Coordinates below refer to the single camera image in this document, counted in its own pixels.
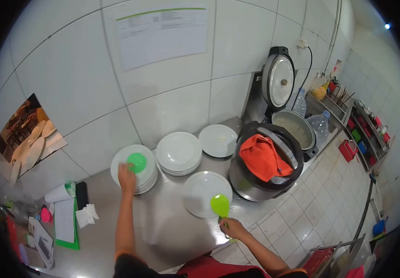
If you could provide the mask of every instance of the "notepad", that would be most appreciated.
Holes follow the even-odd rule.
[[[65,242],[75,242],[75,198],[55,202],[55,238]]]

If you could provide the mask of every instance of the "kitchen counter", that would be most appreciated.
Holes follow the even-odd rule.
[[[231,127],[237,134],[241,128],[241,120],[237,117],[222,124]],[[303,171],[314,159],[304,165]],[[214,158],[203,153],[201,164],[195,173],[213,171],[227,177],[230,163],[230,158]],[[184,208],[181,192],[184,181],[189,176],[173,177],[159,168],[154,187],[134,197],[136,251],[155,271],[185,263],[228,241],[220,231],[218,217],[197,218]],[[82,229],[78,227],[80,250],[55,245],[54,267],[51,270],[35,269],[66,278],[113,276],[115,228],[121,189],[112,180],[110,169],[84,181],[87,184],[89,202],[95,205],[100,219],[95,220],[95,225],[87,225]],[[229,217],[238,219],[248,228],[273,210],[285,196],[289,194],[259,203],[247,201],[233,192]],[[52,224],[41,224],[54,236]]]

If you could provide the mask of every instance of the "white pipe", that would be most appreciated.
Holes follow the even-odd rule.
[[[333,35],[330,41],[330,51],[327,54],[327,58],[325,59],[325,66],[322,68],[321,72],[325,73],[327,69],[328,63],[330,62],[331,54],[333,53],[334,43],[336,41],[337,31],[339,30],[339,25],[341,24],[341,14],[342,14],[342,0],[337,0],[337,9],[336,9],[336,20],[334,21],[333,27]]]

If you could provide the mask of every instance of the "green clipboard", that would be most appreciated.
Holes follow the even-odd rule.
[[[62,246],[65,248],[70,248],[70,249],[74,249],[74,250],[79,250],[79,242],[78,242],[78,229],[76,227],[76,215],[75,215],[75,211],[77,210],[77,204],[76,204],[76,198],[74,198],[75,202],[74,202],[74,206],[73,206],[73,225],[74,225],[74,231],[75,231],[75,242],[71,243],[71,242],[65,242],[63,240],[60,239],[56,239],[56,229],[55,229],[55,223],[53,222],[53,229],[55,232],[55,244],[58,246]]]

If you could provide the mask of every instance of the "cable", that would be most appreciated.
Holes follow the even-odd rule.
[[[311,56],[310,67],[309,67],[309,69],[308,69],[307,75],[305,76],[305,79],[304,79],[302,85],[299,87],[299,90],[297,91],[296,98],[294,99],[294,103],[292,104],[293,107],[294,107],[294,105],[296,104],[297,97],[299,96],[299,93],[301,92],[301,89],[302,89],[302,87],[304,86],[305,81],[306,81],[307,78],[308,78],[308,74],[310,73],[311,66],[313,65],[313,53],[311,52],[311,48],[310,48],[309,46],[307,46],[307,47],[308,47],[308,49],[310,50],[310,56]]]

